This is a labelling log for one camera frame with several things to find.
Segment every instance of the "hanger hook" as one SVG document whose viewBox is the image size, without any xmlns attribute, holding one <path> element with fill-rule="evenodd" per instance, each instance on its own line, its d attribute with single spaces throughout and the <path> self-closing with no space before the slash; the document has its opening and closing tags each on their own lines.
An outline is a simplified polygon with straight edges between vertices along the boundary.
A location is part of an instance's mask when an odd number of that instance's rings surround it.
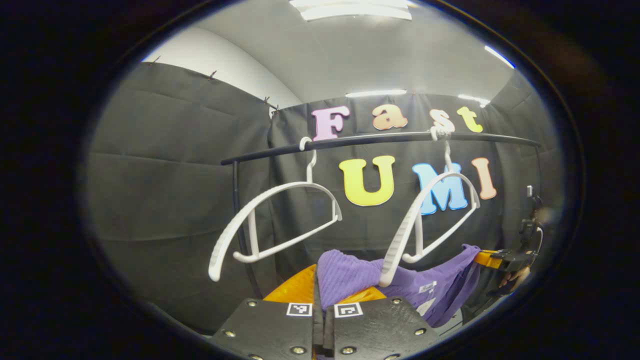
<svg viewBox="0 0 640 360">
<path fill-rule="evenodd" d="M 453 164 L 451 163 L 451 146 L 449 146 L 449 138 L 451 137 L 451 133 L 446 130 L 439 129 L 435 126 L 432 126 L 429 132 L 431 133 L 431 138 L 433 139 L 433 141 L 438 141 L 438 133 L 444 139 L 444 161 L 445 164 L 447 164 L 447 172 L 455 172 L 453 170 Z"/>
<path fill-rule="evenodd" d="M 311 138 L 309 138 L 308 136 L 305 136 L 300 140 L 300 151 L 305 150 L 305 144 L 308 142 L 311 142 Z M 309 165 L 307 165 L 307 182 L 308 183 L 314 182 L 312 169 L 316 165 L 316 159 L 317 159 L 316 151 L 313 150 L 313 157 L 311 158 L 311 162 L 309 163 Z"/>
</svg>

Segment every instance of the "white plastic hanger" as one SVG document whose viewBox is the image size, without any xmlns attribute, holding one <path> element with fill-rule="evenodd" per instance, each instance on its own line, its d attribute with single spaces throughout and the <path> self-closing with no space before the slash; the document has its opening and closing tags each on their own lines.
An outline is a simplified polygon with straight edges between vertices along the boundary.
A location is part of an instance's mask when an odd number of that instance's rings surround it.
<svg viewBox="0 0 640 360">
<path fill-rule="evenodd" d="M 438 140 L 437 133 L 448 137 L 449 132 L 443 131 L 441 129 L 436 128 L 435 126 L 431 128 L 431 136 L 434 141 Z M 445 162 L 447 164 L 447 172 L 440 174 L 434 177 L 423 189 L 420 191 L 418 196 L 415 198 L 406 215 L 404 216 L 403 221 L 400 223 L 400 227 L 396 231 L 396 235 L 394 239 L 391 241 L 391 245 L 389 245 L 389 249 L 387 250 L 387 254 L 385 255 L 384 263 L 382 264 L 382 271 L 380 273 L 380 281 L 378 283 L 379 286 L 386 288 L 391 284 L 391 281 L 396 274 L 396 269 L 398 268 L 398 264 L 400 263 L 401 254 L 406 247 L 406 242 L 409 239 L 409 234 L 411 233 L 411 224 L 415 229 L 415 255 L 411 256 L 409 254 L 402 255 L 402 260 L 407 263 L 415 263 L 419 261 L 424 256 L 429 254 L 433 249 L 438 247 L 443 241 L 448 239 L 450 235 L 457 230 L 462 223 L 466 221 L 466 219 L 477 209 L 480 207 L 480 198 L 476 192 L 476 188 L 474 188 L 473 184 L 466 176 L 461 173 L 454 172 L 453 165 L 451 163 L 451 148 L 449 147 L 449 141 L 445 140 Z M 433 243 L 429 244 L 426 248 L 422 248 L 422 215 L 420 214 L 420 207 L 422 207 L 422 202 L 426 199 L 427 196 L 431 196 L 431 189 L 441 180 L 447 177 L 459 177 L 462 179 L 469 187 L 471 194 L 471 210 L 465 214 L 455 225 L 453 225 L 446 233 L 441 235 L 438 239 L 436 239 Z"/>
<path fill-rule="evenodd" d="M 309 137 L 302 138 L 302 140 L 300 141 L 300 151 L 304 151 L 305 144 L 310 141 L 311 139 Z M 220 237 L 218 238 L 218 242 L 216 242 L 216 246 L 213 248 L 213 252 L 211 253 L 211 259 L 209 260 L 209 277 L 211 278 L 211 280 L 213 281 L 220 280 L 220 271 L 222 269 L 222 262 L 225 258 L 225 254 L 227 253 L 227 249 L 229 248 L 229 244 L 231 243 L 231 240 L 233 239 L 238 229 L 242 226 L 242 223 L 246 218 L 248 218 L 248 222 L 249 222 L 249 240 L 251 243 L 251 255 L 247 256 L 247 255 L 242 255 L 238 251 L 234 252 L 234 258 L 242 263 L 254 263 L 260 259 L 264 259 L 267 256 L 273 255 L 278 251 L 284 250 L 287 247 L 290 247 L 291 245 L 294 245 L 295 243 L 298 243 L 308 238 L 309 236 L 333 224 L 334 222 L 342 220 L 342 212 L 340 211 L 340 206 L 338 205 L 338 202 L 335 200 L 335 197 L 333 196 L 333 194 L 329 192 L 329 190 L 327 190 L 325 187 L 313 183 L 312 168 L 316 164 L 316 159 L 317 159 L 316 151 L 313 150 L 313 157 L 311 159 L 311 162 L 307 165 L 307 181 L 296 181 L 293 183 L 287 183 L 287 184 L 283 184 L 283 185 L 271 188 L 263 192 L 262 194 L 256 196 L 255 198 L 253 198 L 247 205 L 245 205 L 240 211 L 238 211 L 238 214 L 236 214 L 233 219 L 231 219 L 231 221 L 229 222 L 225 230 L 220 234 Z M 293 238 L 287 242 L 281 243 L 279 245 L 276 245 L 270 249 L 267 249 L 261 252 L 258 249 L 258 236 L 255 229 L 255 208 L 259 204 L 264 202 L 266 199 L 268 199 L 270 196 L 276 193 L 282 192 L 284 190 L 300 188 L 300 187 L 320 189 L 324 193 L 329 195 L 329 197 L 332 200 L 331 220 L 324 225 L 321 225 L 305 234 L 298 236 L 297 238 Z"/>
</svg>

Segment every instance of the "pink letter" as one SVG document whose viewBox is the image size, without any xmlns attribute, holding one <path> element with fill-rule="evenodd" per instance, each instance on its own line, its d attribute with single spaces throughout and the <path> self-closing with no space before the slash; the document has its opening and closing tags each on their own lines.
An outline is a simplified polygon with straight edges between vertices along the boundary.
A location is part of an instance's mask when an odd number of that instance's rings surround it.
<svg viewBox="0 0 640 360">
<path fill-rule="evenodd" d="M 340 115 L 348 116 L 349 108 L 346 106 L 338 106 L 337 108 L 316 110 L 311 113 L 316 118 L 316 140 L 335 139 L 338 135 L 331 131 L 332 127 L 335 127 L 336 131 L 342 131 L 342 117 Z"/>
<path fill-rule="evenodd" d="M 498 192 L 493 187 L 491 181 L 491 175 L 489 174 L 489 160 L 487 158 L 476 158 L 471 161 L 471 164 L 478 170 L 478 177 L 480 177 L 480 199 L 486 200 L 496 196 Z"/>
</svg>

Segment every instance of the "white ceiling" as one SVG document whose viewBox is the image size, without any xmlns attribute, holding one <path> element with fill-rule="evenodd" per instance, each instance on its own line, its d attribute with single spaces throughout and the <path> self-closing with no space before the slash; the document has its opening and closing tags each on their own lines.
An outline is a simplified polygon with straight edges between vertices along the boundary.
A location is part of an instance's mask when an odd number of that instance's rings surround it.
<svg viewBox="0 0 640 360">
<path fill-rule="evenodd" d="M 307 22 L 288 0 L 245 0 L 196 26 L 226 38 L 303 102 L 403 88 L 492 99 L 513 69 L 464 24 L 424 6 L 412 21 L 334 17 Z"/>
</svg>

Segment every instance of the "black fabric backdrop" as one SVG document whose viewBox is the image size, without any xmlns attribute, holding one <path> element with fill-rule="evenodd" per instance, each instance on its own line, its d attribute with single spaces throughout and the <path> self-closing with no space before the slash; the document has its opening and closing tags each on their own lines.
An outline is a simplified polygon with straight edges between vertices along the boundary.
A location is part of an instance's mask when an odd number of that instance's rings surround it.
<svg viewBox="0 0 640 360">
<path fill-rule="evenodd" d="M 379 131 L 371 111 L 396 104 L 409 123 Z M 433 125 L 429 110 L 446 111 L 457 132 L 470 132 L 456 111 L 476 112 L 484 133 L 520 136 L 543 143 L 543 196 L 561 207 L 564 189 L 562 152 L 552 119 L 540 98 L 515 74 L 485 108 L 476 102 L 443 95 L 340 98 L 317 101 L 276 112 L 258 98 L 215 79 L 165 64 L 141 63 L 132 70 L 107 103 L 89 149 L 87 196 L 92 229 L 114 267 L 135 294 L 157 304 L 169 315 L 201 332 L 220 327 L 238 302 L 254 296 L 244 265 L 234 260 L 234 240 L 227 252 L 220 282 L 212 282 L 207 266 L 217 237 L 232 218 L 231 166 L 220 160 L 268 147 L 299 143 L 313 137 L 311 112 L 346 105 L 339 136 L 425 131 Z M 263 294 L 315 263 L 330 249 L 361 259 L 382 258 L 420 184 L 412 166 L 429 163 L 444 170 L 443 142 L 357 145 L 318 151 L 314 181 L 329 189 L 342 209 L 343 221 L 275 256 L 253 264 Z M 367 162 L 367 191 L 380 187 L 376 156 L 392 155 L 394 194 L 380 206 L 360 207 L 344 195 L 338 164 L 361 158 Z M 416 264 L 436 266 L 469 243 L 482 249 L 518 245 L 517 227 L 529 212 L 525 186 L 537 186 L 538 169 L 532 148 L 491 142 L 451 142 L 451 158 L 480 191 L 474 158 L 489 159 L 497 196 L 481 207 L 443 245 Z M 305 179 L 311 152 L 254 160 L 239 166 L 241 205 L 269 187 Z M 469 201 L 468 189 L 464 186 Z M 422 217 L 424 244 L 452 226 L 468 208 L 438 209 Z M 329 219 L 330 200 L 308 188 L 280 193 L 257 208 L 260 248 L 285 242 Z M 552 234 L 545 230 L 545 245 Z M 407 245 L 413 254 L 413 242 Z M 463 311 L 465 320 L 484 302 L 486 291 L 501 274 L 484 269 L 479 285 Z"/>
</svg>

